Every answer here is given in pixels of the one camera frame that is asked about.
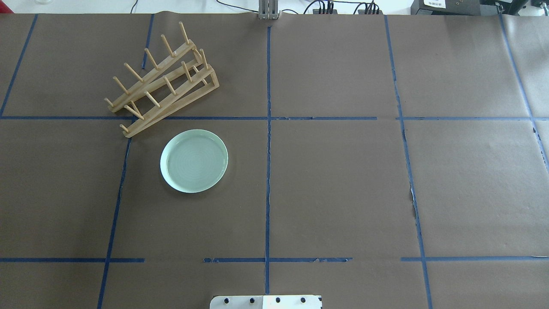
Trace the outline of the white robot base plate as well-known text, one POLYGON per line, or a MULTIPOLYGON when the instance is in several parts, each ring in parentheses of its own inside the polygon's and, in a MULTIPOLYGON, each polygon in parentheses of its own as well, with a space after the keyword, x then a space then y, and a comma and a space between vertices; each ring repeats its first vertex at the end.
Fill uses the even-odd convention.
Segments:
POLYGON ((319 295, 238 295, 213 297, 210 309, 322 309, 319 295))

